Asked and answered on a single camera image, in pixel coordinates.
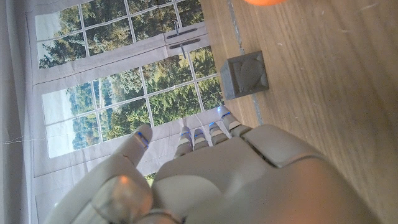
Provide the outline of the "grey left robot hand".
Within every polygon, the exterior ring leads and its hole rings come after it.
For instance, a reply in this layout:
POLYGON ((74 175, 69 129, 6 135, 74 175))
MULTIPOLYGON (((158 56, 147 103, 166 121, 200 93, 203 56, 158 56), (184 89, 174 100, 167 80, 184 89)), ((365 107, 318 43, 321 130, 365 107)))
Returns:
POLYGON ((87 173, 47 223, 379 223, 338 170, 275 126, 250 128, 224 106, 221 123, 183 127, 174 158, 149 184, 138 164, 144 124, 87 173))

